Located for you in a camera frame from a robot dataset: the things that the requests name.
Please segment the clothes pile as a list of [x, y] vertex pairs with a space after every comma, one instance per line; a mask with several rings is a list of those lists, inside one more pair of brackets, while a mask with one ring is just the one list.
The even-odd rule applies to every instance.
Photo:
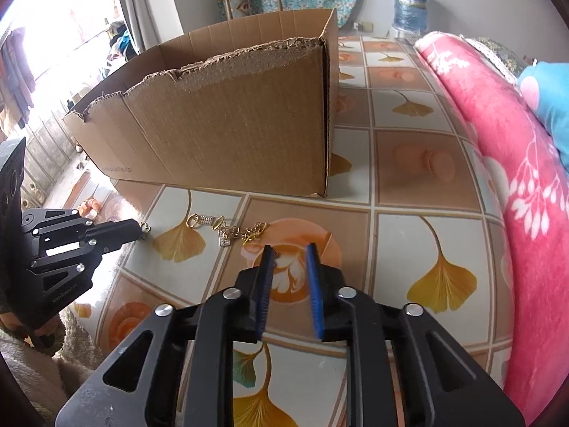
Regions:
[[106, 56], [105, 65], [102, 68], [102, 78], [107, 78], [121, 65], [132, 60], [138, 55], [129, 30], [124, 21], [112, 22], [107, 30], [110, 36], [109, 52]]

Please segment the ginkgo pattern tablecloth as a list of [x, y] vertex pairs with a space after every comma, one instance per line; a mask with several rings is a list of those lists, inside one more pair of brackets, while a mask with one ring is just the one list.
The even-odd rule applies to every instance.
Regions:
[[[69, 204], [101, 221], [139, 218], [146, 241], [103, 258], [72, 312], [104, 352], [157, 305], [202, 303], [277, 254], [261, 343], [233, 352], [239, 426], [343, 426], [341, 344], [313, 333], [306, 247], [377, 302], [416, 301], [502, 384], [510, 359], [513, 297], [502, 209], [492, 178], [445, 91], [413, 47], [375, 37], [340, 40], [333, 170], [323, 200], [206, 193], [82, 175]], [[269, 224], [243, 246], [219, 245], [188, 215]]]

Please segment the white fluffy blanket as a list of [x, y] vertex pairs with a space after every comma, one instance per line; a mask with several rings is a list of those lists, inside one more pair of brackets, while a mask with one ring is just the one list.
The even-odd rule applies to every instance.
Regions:
[[64, 309], [38, 330], [55, 342], [37, 349], [11, 313], [1, 315], [1, 354], [8, 369], [42, 420], [52, 426], [58, 412], [103, 362], [103, 353], [70, 311]]

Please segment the blue pillow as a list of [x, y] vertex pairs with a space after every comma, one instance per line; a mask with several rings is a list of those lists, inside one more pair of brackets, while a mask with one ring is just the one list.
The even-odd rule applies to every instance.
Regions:
[[518, 88], [535, 117], [552, 137], [565, 170], [569, 158], [569, 65], [538, 62], [526, 67]]

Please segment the pink floral blanket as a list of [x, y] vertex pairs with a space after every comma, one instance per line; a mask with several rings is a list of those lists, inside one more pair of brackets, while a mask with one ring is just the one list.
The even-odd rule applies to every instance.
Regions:
[[474, 46], [431, 32], [415, 48], [474, 131], [498, 194], [515, 299], [504, 390], [532, 423], [568, 378], [568, 174], [519, 89]]

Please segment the white water dispenser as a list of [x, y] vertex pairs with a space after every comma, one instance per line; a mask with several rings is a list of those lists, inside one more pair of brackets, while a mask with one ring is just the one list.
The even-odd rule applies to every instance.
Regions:
[[414, 45], [422, 37], [422, 32], [410, 31], [392, 26], [389, 30], [389, 37], [391, 39], [398, 39], [399, 41], [404, 41], [410, 45]]

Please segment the gold rhinestone earrings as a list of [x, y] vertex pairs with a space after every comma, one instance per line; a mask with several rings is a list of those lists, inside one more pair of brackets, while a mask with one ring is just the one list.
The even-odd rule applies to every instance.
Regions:
[[197, 213], [188, 215], [185, 225], [192, 229], [201, 226], [210, 227], [218, 233], [219, 245], [223, 248], [229, 247], [237, 240], [240, 240], [242, 245], [245, 246], [262, 237], [265, 230], [269, 227], [269, 224], [266, 222], [257, 222], [250, 227], [240, 227], [229, 224], [223, 215], [208, 216]]

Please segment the blue water jug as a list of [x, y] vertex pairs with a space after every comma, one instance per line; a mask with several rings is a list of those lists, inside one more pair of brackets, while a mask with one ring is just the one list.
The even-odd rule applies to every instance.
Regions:
[[428, 0], [394, 0], [393, 28], [423, 34], [427, 29]]

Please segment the brown cardboard box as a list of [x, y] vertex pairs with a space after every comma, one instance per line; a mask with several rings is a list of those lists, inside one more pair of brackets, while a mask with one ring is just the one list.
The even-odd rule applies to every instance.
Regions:
[[265, 12], [153, 46], [65, 125], [109, 178], [322, 197], [339, 77], [335, 10]]

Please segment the grey curtain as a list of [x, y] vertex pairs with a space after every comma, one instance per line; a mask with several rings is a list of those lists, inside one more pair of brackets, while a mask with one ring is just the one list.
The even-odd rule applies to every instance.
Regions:
[[119, 3], [138, 53], [183, 33], [175, 0], [119, 0]]

